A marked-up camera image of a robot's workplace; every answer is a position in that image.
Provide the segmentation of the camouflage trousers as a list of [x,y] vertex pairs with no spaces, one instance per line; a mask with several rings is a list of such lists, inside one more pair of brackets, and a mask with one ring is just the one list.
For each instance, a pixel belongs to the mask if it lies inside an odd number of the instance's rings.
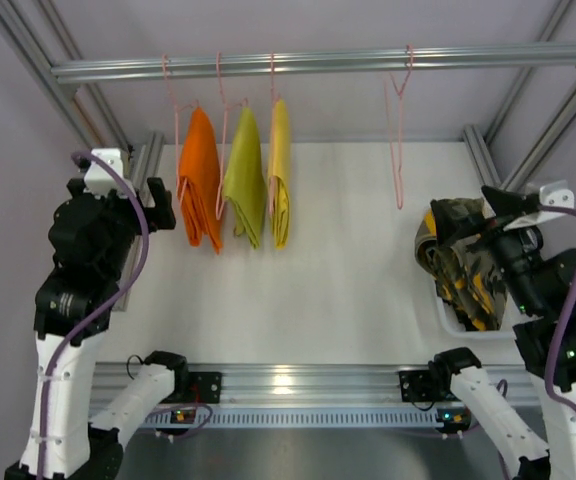
[[455,313],[467,331],[497,331],[502,326],[507,289],[491,255],[473,250],[478,233],[448,244],[486,218],[483,198],[441,199],[431,203],[414,240],[417,264],[434,280],[437,296]]

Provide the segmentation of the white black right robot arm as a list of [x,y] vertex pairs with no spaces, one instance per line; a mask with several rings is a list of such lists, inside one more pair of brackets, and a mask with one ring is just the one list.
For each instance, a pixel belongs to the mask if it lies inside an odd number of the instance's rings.
[[517,414],[475,354],[461,347],[429,364],[436,388],[474,414],[516,479],[576,479],[576,249],[549,260],[524,248],[521,235],[538,224],[576,218],[571,191],[559,188],[520,195],[490,186],[482,194],[494,214],[469,213],[454,200],[430,204],[442,249],[473,238],[485,251],[527,321],[514,326],[515,343],[541,405],[547,437],[541,439]]

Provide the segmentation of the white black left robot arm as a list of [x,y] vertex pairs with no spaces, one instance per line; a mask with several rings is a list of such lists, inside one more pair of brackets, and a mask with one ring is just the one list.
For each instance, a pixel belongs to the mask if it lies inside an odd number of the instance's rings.
[[157,177],[143,205],[128,179],[120,148],[77,152],[82,176],[55,211],[48,238],[53,269],[35,297],[37,386],[29,437],[7,479],[114,479],[124,451],[161,403],[183,402],[190,391],[184,356],[154,351],[131,383],[90,415],[93,375],[111,310],[145,266],[149,236],[172,230],[172,195]]

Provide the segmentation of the orange trousers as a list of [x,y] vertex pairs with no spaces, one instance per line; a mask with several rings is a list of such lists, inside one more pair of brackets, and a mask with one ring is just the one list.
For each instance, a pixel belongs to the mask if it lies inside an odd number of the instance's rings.
[[190,118],[177,178],[177,198],[189,244],[199,247],[207,235],[214,252],[219,254],[223,246],[222,223],[216,216],[219,158],[212,123],[200,107]]

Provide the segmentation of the olive green trousers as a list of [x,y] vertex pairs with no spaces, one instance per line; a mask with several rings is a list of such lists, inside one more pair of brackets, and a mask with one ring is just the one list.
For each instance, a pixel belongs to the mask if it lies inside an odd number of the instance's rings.
[[235,217],[233,235],[245,235],[253,249],[261,245],[266,206],[259,130],[250,107],[243,107],[231,144],[222,187]]

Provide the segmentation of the yellow trousers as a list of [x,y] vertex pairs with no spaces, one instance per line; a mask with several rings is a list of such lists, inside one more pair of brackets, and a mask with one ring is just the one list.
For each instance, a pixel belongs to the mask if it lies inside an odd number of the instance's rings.
[[289,238],[291,219],[291,125],[284,99],[275,102],[268,159],[268,194],[271,231],[276,249],[283,249]]

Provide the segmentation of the white plastic basket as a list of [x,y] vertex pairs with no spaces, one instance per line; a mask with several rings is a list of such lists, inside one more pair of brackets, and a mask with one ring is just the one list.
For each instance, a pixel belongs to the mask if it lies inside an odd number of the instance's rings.
[[438,247],[435,221],[427,210],[414,241],[415,260],[432,278],[439,321],[450,335],[473,340],[512,339],[512,327],[523,316],[490,254],[467,250],[476,239],[473,236],[451,247]]

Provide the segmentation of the aluminium right frame post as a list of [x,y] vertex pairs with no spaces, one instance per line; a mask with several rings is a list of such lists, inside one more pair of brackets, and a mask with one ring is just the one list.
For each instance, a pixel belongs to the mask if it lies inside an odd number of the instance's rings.
[[[576,1],[461,1],[460,42],[486,46],[576,42]],[[566,65],[463,70],[459,113],[466,195],[483,179],[513,187],[570,180],[576,168],[576,56]]]

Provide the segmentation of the aluminium frame post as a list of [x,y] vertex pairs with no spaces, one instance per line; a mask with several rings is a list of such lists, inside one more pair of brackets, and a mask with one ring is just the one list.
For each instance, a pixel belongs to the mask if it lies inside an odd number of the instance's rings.
[[[461,1],[460,42],[486,46],[576,42],[576,1]],[[483,179],[513,187],[570,180],[576,168],[576,56],[566,65],[463,70],[459,113],[466,195]]]
[[88,147],[117,145],[128,150],[130,179],[147,204],[147,179],[159,167],[163,134],[150,132],[146,143],[135,149],[99,86],[61,86],[52,74],[56,61],[19,2],[0,1],[0,34],[80,143]]

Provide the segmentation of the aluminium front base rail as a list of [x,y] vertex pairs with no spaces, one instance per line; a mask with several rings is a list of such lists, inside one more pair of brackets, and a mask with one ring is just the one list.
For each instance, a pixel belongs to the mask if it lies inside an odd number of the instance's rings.
[[[387,406],[403,403],[400,372],[422,365],[190,364],[190,372],[221,374],[221,406],[306,407]],[[538,398],[519,366],[488,366],[495,384],[507,380],[507,399],[516,407],[536,407]],[[91,409],[110,403],[131,379],[124,363],[101,363],[93,377]]]

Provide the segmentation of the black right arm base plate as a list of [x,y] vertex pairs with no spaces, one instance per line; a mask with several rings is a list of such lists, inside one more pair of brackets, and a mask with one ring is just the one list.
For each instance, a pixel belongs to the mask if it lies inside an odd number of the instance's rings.
[[401,399],[405,403],[433,403],[442,396],[428,369],[402,370],[398,372]]

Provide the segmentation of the aluminium hanging rail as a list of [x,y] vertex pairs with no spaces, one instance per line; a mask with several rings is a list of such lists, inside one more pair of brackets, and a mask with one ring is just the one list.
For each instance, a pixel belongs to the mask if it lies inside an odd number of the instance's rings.
[[92,84],[171,78],[199,79],[280,74],[457,70],[576,65],[576,41],[67,61],[53,66],[58,83]]

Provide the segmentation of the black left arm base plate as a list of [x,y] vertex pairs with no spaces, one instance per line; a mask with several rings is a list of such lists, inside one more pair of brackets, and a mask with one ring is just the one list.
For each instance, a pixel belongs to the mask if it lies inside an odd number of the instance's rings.
[[183,383],[183,403],[219,404],[223,374],[217,371],[190,372]]

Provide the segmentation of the aluminium left frame post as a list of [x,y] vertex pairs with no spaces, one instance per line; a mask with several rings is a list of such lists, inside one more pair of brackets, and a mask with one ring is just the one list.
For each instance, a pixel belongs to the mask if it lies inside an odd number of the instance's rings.
[[147,204],[147,179],[159,167],[163,134],[150,132],[146,143],[135,149],[99,86],[61,86],[52,74],[56,61],[19,2],[0,1],[0,34],[80,143],[88,147],[117,145],[128,150],[130,179]]

